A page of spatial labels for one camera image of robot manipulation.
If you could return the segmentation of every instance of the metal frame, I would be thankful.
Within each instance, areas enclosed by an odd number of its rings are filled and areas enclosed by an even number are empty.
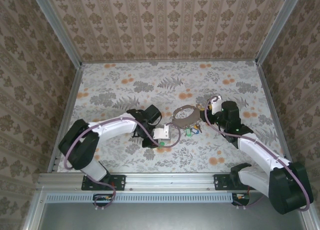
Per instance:
[[[193,196],[229,196],[226,193],[245,193],[247,190],[215,190],[214,174],[223,173],[112,173],[126,175],[124,194],[145,196],[155,194],[192,194]],[[38,229],[46,204],[51,193],[112,193],[112,191],[82,191],[82,173],[42,173],[35,189],[30,210],[23,230]]]
[[[301,212],[305,227],[309,229],[320,229],[320,221],[315,204],[311,204],[308,211]]]
[[[272,45],[275,43],[278,35],[280,34],[281,30],[285,26],[285,23],[287,22],[291,12],[293,11],[294,7],[296,6],[298,0],[285,0],[284,4],[282,5],[278,15],[276,16],[276,19],[271,26],[270,31],[268,32],[268,35],[266,36],[257,56],[257,62],[258,64],[263,63],[263,61],[266,59],[269,51],[271,50]]]
[[[87,62],[83,61],[83,64],[110,64],[110,63],[148,63],[148,62],[213,62],[213,61],[254,61],[254,58],[247,58],[247,59],[237,59],[237,58],[230,58],[230,59],[167,59],[167,60],[123,60],[123,61],[93,61]]]
[[[283,149],[283,152],[284,152],[286,158],[289,159],[290,161],[292,161],[292,158],[291,158],[290,152],[289,152],[289,148],[288,148],[288,145],[287,145],[287,142],[286,142],[286,139],[285,139],[285,135],[284,135],[284,132],[282,131],[281,124],[280,124],[280,121],[279,121],[279,118],[278,118],[278,114],[277,114],[274,102],[272,100],[271,92],[269,90],[269,87],[268,87],[268,84],[267,84],[267,80],[266,80],[266,77],[265,77],[265,74],[263,72],[261,64],[257,64],[257,70],[258,70],[259,77],[260,77],[260,80],[261,80],[261,84],[262,84],[262,87],[263,87],[263,90],[264,90],[266,101],[267,101],[269,109],[270,109],[270,113],[271,113],[271,116],[272,116],[274,127],[275,127],[276,133],[277,133],[278,138],[279,138],[280,146]]]
[[[55,140],[55,144],[53,147],[53,152],[51,155],[51,159],[50,159],[50,163],[49,163],[47,172],[53,172],[54,166],[56,165],[56,160],[57,160],[57,158],[59,158],[58,145],[59,145],[60,141],[62,140],[63,136],[68,131],[69,124],[70,124],[71,117],[72,117],[72,112],[74,110],[74,106],[76,103],[77,94],[78,94],[78,90],[79,90],[79,87],[81,84],[81,79],[82,79],[83,73],[84,73],[84,70],[81,68],[78,69],[75,73],[75,77],[73,80],[73,84],[71,87],[68,101],[66,103],[66,107],[64,110],[64,114],[63,114],[63,118],[62,118],[61,125],[59,128],[59,132],[58,132],[58,135]]]

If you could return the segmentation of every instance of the gray leaf pattern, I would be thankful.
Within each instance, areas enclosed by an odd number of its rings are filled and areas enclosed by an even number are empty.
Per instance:
[[[145,62],[82,67],[82,83],[71,122],[80,118],[86,122],[102,121],[120,116],[128,109],[143,110],[154,104],[162,114],[161,127],[172,121],[173,111],[178,107],[202,108],[212,95],[219,93],[224,100],[238,104],[242,123],[281,153],[254,62]],[[189,113],[182,111],[178,117]],[[308,120],[309,116],[301,123],[308,124]],[[16,127],[9,119],[2,121],[11,131]],[[111,172],[220,172],[229,171],[236,163],[254,164],[204,122],[198,122],[202,133],[188,137],[182,130],[181,140],[173,148],[142,148],[141,138],[123,134],[99,142],[95,158]],[[170,131],[171,143],[165,145],[174,143],[178,137],[176,129]],[[62,163],[58,171],[66,171]],[[27,173],[25,167],[19,172],[20,176]]]

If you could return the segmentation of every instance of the floral wallpaper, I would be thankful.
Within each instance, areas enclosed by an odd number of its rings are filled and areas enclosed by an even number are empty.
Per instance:
[[[320,0],[299,0],[262,67],[291,156],[307,168],[320,212]]]
[[[50,0],[84,62],[253,59],[284,0]]]
[[[24,222],[74,74],[36,1],[0,0],[0,229]]]
[[[175,109],[184,105],[202,108],[209,97],[220,93],[223,100],[236,101],[242,122],[282,154],[253,61],[83,64],[82,68],[70,125],[81,118],[102,121],[154,104],[162,114],[161,126],[172,122]],[[190,113],[182,111],[178,117]],[[127,133],[100,141],[94,157],[110,172],[228,172],[243,162],[255,165],[204,122],[198,123],[202,133],[189,137],[182,130],[181,141],[173,148],[142,148],[142,139]],[[178,131],[171,128],[170,132],[174,143]],[[66,171],[63,158],[58,171]]]

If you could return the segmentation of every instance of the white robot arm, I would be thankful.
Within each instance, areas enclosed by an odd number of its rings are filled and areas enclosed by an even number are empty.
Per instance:
[[[307,202],[307,196],[293,179],[294,175],[306,191],[310,202],[313,202],[305,167],[279,156],[263,144],[250,128],[241,123],[239,108],[235,102],[223,102],[221,96],[213,99],[211,110],[205,109],[207,119],[204,111],[201,114],[203,121],[216,124],[219,130],[222,128],[223,132],[220,133],[226,140],[250,156],[262,169],[254,168],[248,163],[234,166],[231,168],[229,181],[223,180],[223,187],[253,187],[267,196],[279,213],[284,214],[306,205]]]
[[[160,115],[160,111],[154,105],[151,105],[145,111],[136,109],[128,110],[121,116],[109,119],[108,121],[113,119],[120,120],[107,124],[102,124],[105,121],[85,123],[82,119],[77,120],[60,142],[59,149],[66,156],[75,139],[85,130],[92,128],[92,130],[84,135],[75,145],[68,157],[68,161],[74,169],[81,170],[95,181],[100,181],[109,173],[107,169],[94,158],[98,142],[100,140],[105,141],[115,136],[134,132],[138,137],[143,138],[143,147],[156,147],[156,145],[148,139],[141,127],[138,126],[136,122],[128,120],[128,118],[141,123],[152,136],[153,140],[170,139],[169,126],[166,125],[163,128],[155,128],[154,125],[151,125],[160,117]]]

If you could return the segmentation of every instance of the metal bracket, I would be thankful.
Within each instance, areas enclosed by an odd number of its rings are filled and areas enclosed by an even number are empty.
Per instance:
[[[153,138],[155,140],[158,140],[158,139],[169,140],[169,139],[171,139],[171,134],[169,132],[169,126],[165,125],[163,128],[153,129]]]
[[[216,190],[248,190],[248,186],[243,184],[234,186],[230,178],[230,174],[214,175],[214,185]]]
[[[218,111],[221,111],[222,96],[216,94],[216,98],[212,99],[210,101],[210,103],[211,103],[211,107],[212,107],[211,113],[214,115]]]
[[[110,175],[108,184],[115,187],[117,191],[124,191],[126,185],[126,175]],[[106,191],[110,190],[107,186],[92,182],[86,176],[83,176],[81,190],[83,191]]]

